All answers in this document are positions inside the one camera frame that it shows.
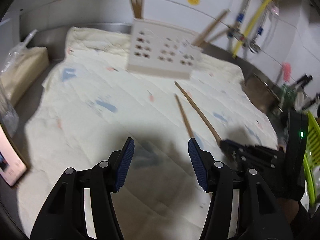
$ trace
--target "metal pot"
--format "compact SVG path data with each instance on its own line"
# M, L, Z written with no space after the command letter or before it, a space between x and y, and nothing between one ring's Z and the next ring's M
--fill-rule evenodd
M266 114L280 102L278 96L256 74L251 75L243 86L251 103Z

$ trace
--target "metal pipe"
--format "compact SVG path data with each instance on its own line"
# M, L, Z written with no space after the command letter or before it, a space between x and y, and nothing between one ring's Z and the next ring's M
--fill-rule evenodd
M264 24L265 24L265 22L266 22L267 15L268 15L268 9L266 8L265 11L264 11L264 13L263 13L260 26L258 27L257 32L256 32L256 34L255 34L255 36L253 37L253 39L252 39L251 42L256 42L256 40L257 40L257 38L259 37L259 35L262 35L263 26L264 26Z
M249 6L250 0L246 0L244 3L244 6L242 7L241 12L239 13L237 19L236 19L236 24L235 24L235 30L240 29L242 22L244 20L245 14L247 13L247 9Z
M264 12L264 10L266 9L266 7L268 6L268 4L271 2L272 0L264 0L264 2L262 3L262 5L260 5L259 9L257 10L257 12L255 13L255 15L252 17L250 23L248 24L246 30L244 31L243 35L246 38L252 28L254 27L254 25L256 24L257 20L259 19L260 15ZM232 52L232 57L236 58L238 50L240 49L240 47L242 46L243 41L238 41L233 52Z

